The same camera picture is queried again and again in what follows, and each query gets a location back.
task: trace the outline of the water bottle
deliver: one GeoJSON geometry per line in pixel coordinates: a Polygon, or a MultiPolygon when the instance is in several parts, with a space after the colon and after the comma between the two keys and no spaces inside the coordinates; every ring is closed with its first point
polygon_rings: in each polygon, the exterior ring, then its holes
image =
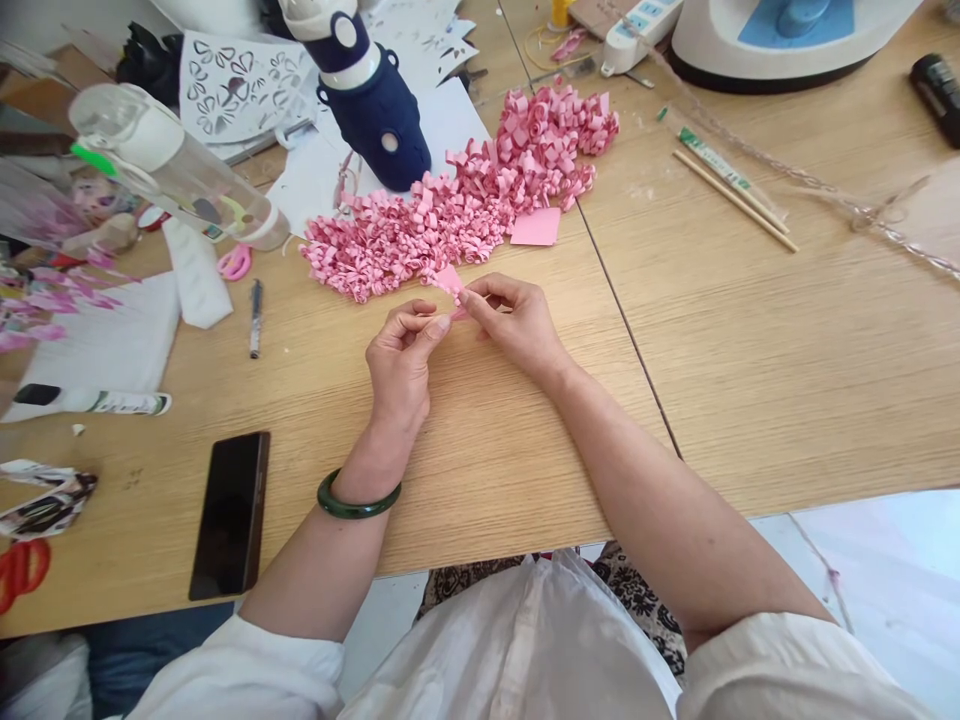
{"type": "Polygon", "coordinates": [[[343,139],[390,190],[430,169],[417,99],[392,50],[370,42],[356,0],[280,0],[283,19],[320,68],[317,97],[343,139]]]}
{"type": "Polygon", "coordinates": [[[79,133],[80,157],[211,240],[226,233],[257,250],[272,250],[289,236],[280,209],[144,90],[94,85],[77,95],[69,117],[79,133]]]}

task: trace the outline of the pen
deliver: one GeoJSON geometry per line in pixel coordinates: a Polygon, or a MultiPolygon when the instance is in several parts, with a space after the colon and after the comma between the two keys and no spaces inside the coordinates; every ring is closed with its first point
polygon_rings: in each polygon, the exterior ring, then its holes
{"type": "Polygon", "coordinates": [[[256,360],[260,357],[260,324],[261,310],[263,309],[263,283],[259,280],[253,281],[253,323],[250,326],[250,358],[256,360]]]}

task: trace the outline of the scissors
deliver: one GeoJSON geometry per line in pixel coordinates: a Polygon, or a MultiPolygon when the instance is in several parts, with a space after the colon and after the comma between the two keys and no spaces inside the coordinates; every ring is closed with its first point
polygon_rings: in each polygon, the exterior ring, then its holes
{"type": "Polygon", "coordinates": [[[49,569],[50,545],[43,538],[14,542],[0,555],[0,615],[6,613],[18,597],[40,587],[49,569]]]}
{"type": "Polygon", "coordinates": [[[220,273],[220,277],[224,280],[229,280],[230,282],[239,280],[250,272],[250,266],[253,265],[253,257],[251,255],[250,246],[246,243],[238,242],[233,250],[217,262],[217,272],[220,273]]]}

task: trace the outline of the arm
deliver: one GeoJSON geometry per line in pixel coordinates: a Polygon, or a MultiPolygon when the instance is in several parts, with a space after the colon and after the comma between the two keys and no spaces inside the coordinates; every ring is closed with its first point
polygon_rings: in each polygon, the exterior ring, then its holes
{"type": "MultiPolygon", "coordinates": [[[[403,478],[420,426],[430,411],[427,359],[446,336],[450,317],[414,300],[393,310],[367,348],[373,413],[334,482],[346,503],[375,502],[403,478]]],[[[324,469],[317,476],[333,468],[324,469]]],[[[314,507],[267,568],[240,616],[278,635],[342,642],[370,589],[390,512],[338,520],[314,507]]]]}
{"type": "Polygon", "coordinates": [[[757,613],[833,622],[750,523],[577,366],[539,287],[494,273],[460,298],[556,405],[614,536],[670,608],[689,652],[757,613]]]}

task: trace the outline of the hand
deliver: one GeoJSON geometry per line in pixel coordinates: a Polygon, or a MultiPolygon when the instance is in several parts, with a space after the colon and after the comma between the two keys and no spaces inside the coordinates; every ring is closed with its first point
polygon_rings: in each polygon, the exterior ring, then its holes
{"type": "Polygon", "coordinates": [[[432,317],[437,306],[411,300],[387,315],[367,347],[373,382],[371,425],[412,440],[430,412],[427,360],[450,329],[450,316],[432,317]]]}
{"type": "Polygon", "coordinates": [[[503,353],[541,387],[574,364],[539,285],[491,273],[467,285],[460,302],[503,353]]]}

